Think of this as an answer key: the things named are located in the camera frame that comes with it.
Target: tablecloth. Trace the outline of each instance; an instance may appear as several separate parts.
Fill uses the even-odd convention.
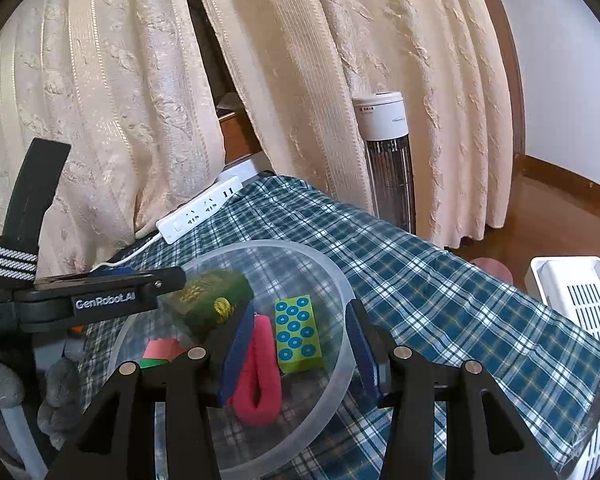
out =
[[[291,240],[344,272],[373,323],[427,359],[476,359],[496,377],[556,470],[570,457],[600,384],[600,343],[519,289],[308,184],[275,176],[249,184],[175,244],[155,244],[132,265],[154,269],[236,242]],[[87,405],[106,380],[123,319],[88,327],[81,363]],[[270,478],[375,479],[391,410],[378,410],[355,374],[324,431]],[[434,478],[445,475],[445,413],[436,406]]]

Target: person's hand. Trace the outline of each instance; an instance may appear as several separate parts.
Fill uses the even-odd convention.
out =
[[[60,449],[80,419],[80,378],[74,361],[62,357],[46,372],[46,393],[38,410],[38,427]],[[14,408],[25,389],[17,374],[0,362],[0,408]]]

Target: curtain fold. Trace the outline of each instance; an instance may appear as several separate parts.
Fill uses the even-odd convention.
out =
[[[186,0],[24,0],[0,33],[0,232],[33,137],[72,146],[40,276],[109,258],[208,187],[224,145]]]
[[[360,139],[349,123],[350,96],[400,90],[410,128],[417,234],[457,247],[462,236],[481,239],[485,224],[504,224],[512,119],[484,0],[203,3],[277,172],[369,208]],[[322,34],[325,23],[331,45]],[[331,70],[334,49],[339,70]],[[331,117],[347,117],[325,122],[320,107]],[[330,173],[334,166],[349,171]]]

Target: pink stool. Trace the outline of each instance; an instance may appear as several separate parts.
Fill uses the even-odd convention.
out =
[[[513,285],[513,276],[511,275],[510,270],[498,260],[493,260],[492,258],[476,258],[475,260],[471,260],[470,263],[474,264],[479,269],[482,269],[484,272],[488,272],[491,276],[509,283],[509,285]]]

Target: white plastic basket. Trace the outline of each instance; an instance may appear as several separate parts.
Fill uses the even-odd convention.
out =
[[[600,258],[542,257],[531,260],[526,291],[600,341]],[[600,466],[600,422],[570,480],[589,480]]]

